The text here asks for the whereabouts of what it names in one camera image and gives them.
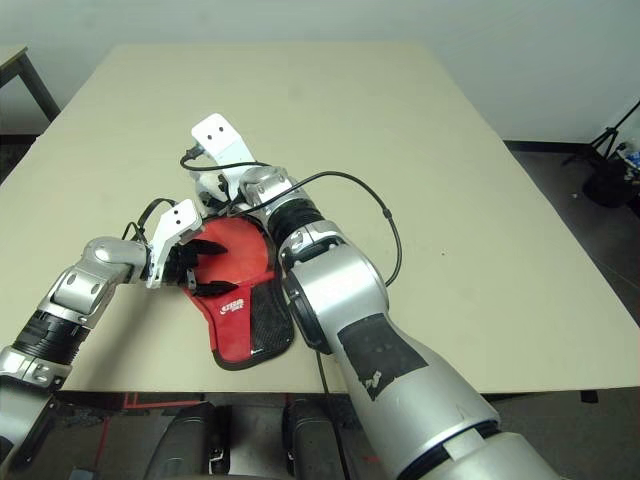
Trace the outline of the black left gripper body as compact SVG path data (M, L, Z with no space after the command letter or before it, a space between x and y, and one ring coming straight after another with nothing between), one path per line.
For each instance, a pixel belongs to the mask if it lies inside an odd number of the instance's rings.
M197 266L197 246L194 241L173 246L164 264L162 283L195 291L197 281L194 268Z

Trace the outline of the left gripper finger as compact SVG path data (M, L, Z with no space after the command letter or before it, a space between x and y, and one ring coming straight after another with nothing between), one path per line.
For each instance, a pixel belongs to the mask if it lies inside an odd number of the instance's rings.
M215 256L227 253L228 250L220 243L204 240L193 239L185 245L185 255L189 262L197 262L199 256Z
M235 289L235 283L214 280L207 283L194 283L189 287L189 294L192 297L218 297L232 292Z

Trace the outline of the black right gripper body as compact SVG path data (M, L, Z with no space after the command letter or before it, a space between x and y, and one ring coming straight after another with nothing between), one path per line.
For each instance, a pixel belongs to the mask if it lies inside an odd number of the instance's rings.
M244 203L244 196L239 189L230 192L213 192L213 215L229 217L239 211L239 205Z

